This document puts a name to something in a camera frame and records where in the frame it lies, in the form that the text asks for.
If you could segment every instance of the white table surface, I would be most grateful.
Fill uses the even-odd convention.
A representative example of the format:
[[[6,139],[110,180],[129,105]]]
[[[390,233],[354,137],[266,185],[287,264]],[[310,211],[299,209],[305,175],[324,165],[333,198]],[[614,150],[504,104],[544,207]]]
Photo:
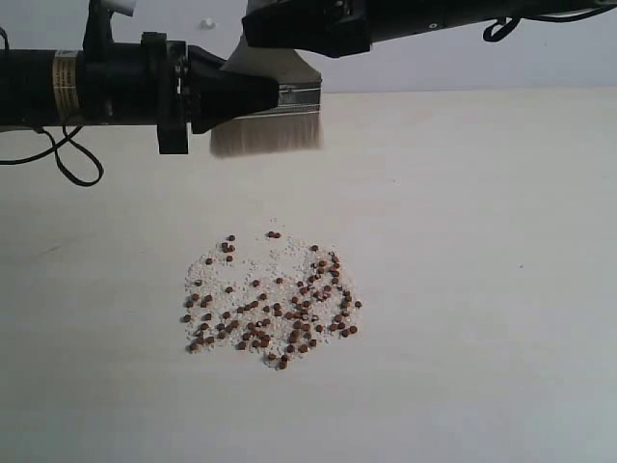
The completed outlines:
[[[617,90],[327,95],[323,122],[326,150],[231,160],[88,129],[92,189],[0,168],[0,460],[617,460]],[[187,266],[274,218],[337,246],[361,335],[282,373],[187,355]]]

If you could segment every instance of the white wall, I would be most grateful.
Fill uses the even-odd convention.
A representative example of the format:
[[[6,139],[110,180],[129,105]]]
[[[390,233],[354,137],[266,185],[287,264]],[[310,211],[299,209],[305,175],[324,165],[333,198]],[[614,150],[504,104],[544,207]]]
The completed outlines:
[[[87,0],[5,0],[0,23],[13,46],[80,46]],[[144,30],[168,32],[227,56],[240,33],[246,0],[140,0],[133,19],[115,21],[120,41]],[[213,17],[218,28],[199,30]],[[466,88],[617,85],[617,13],[568,25],[525,23],[497,45],[482,41],[485,26],[379,44],[344,60],[311,57],[330,92],[391,92]]]

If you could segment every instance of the white powder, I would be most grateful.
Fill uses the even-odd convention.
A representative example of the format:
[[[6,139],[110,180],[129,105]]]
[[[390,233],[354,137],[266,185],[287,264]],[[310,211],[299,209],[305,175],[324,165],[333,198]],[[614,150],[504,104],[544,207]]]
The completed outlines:
[[[302,240],[292,237],[281,237],[279,239],[269,238],[266,235],[258,237],[256,240],[244,240],[246,246],[243,245],[242,237],[239,237],[232,244],[236,249],[233,253],[224,253],[221,244],[210,251],[207,255],[201,256],[193,263],[188,270],[186,277],[186,293],[187,301],[194,294],[199,296],[198,301],[186,311],[191,315],[191,321],[186,324],[187,339],[191,341],[194,352],[212,351],[221,346],[232,346],[237,348],[238,343],[242,340],[242,335],[249,332],[247,328],[249,323],[262,322],[265,318],[269,318],[271,324],[264,327],[255,328],[257,331],[264,331],[270,336],[268,347],[262,348],[252,347],[252,343],[257,338],[251,337],[247,341],[247,351],[259,354],[265,365],[275,368],[283,354],[289,357],[292,361],[297,358],[302,358],[308,355],[311,351],[309,340],[304,338],[304,331],[301,331],[301,336],[298,342],[294,344],[295,352],[289,354],[286,352],[286,347],[289,345],[289,336],[293,331],[292,325],[300,320],[303,324],[310,325],[310,334],[317,341],[318,348],[323,342],[328,342],[332,338],[342,337],[341,330],[330,330],[330,325],[333,323],[334,317],[342,315],[343,311],[349,312],[348,316],[344,316],[342,323],[345,328],[351,326],[359,327],[361,311],[355,306],[356,293],[353,284],[348,274],[345,271],[343,262],[340,262],[340,267],[334,269],[335,251],[333,249],[322,249],[312,251],[312,243],[307,243]],[[226,262],[227,256],[233,256],[232,262]],[[212,259],[212,264],[207,265],[206,260]],[[312,284],[309,283],[309,277],[317,275],[318,263],[323,260],[327,262],[324,267],[325,273],[318,276]],[[334,275],[330,270],[338,272],[338,283],[333,284]],[[283,278],[282,284],[277,284],[277,278]],[[259,286],[254,287],[253,281],[259,280]],[[302,295],[298,282],[303,282],[304,287],[310,290]],[[331,297],[320,300],[321,294],[324,294],[324,286],[331,286]],[[226,288],[232,287],[233,292],[227,293]],[[341,308],[344,300],[343,291],[350,291],[352,302],[349,308]],[[314,293],[320,294],[319,299],[314,297]],[[265,293],[267,300],[259,300],[259,295]],[[212,296],[212,302],[207,304],[206,308],[201,307],[201,301],[206,295]],[[304,301],[310,301],[310,306],[307,308],[308,315],[302,318],[286,319],[286,313],[299,313],[299,306],[293,304],[291,299],[298,297],[298,304]],[[238,313],[238,308],[244,308],[252,302],[257,301],[258,307]],[[281,304],[283,316],[275,316],[273,306]],[[270,312],[265,313],[263,308],[270,307]],[[223,318],[223,313],[229,312],[231,317]],[[207,314],[212,314],[212,319],[204,321],[203,317]],[[219,323],[224,323],[228,326],[233,320],[237,320],[239,327],[226,333],[223,340],[218,339],[219,330],[216,326]],[[209,328],[202,331],[201,325],[207,323]],[[323,332],[317,333],[315,327],[322,325]],[[208,344],[204,342],[200,345],[197,340],[199,338],[207,339],[214,337],[215,342]],[[305,344],[308,346],[308,353],[301,354],[298,348]],[[273,362],[267,360],[267,355],[274,353],[277,359]]]

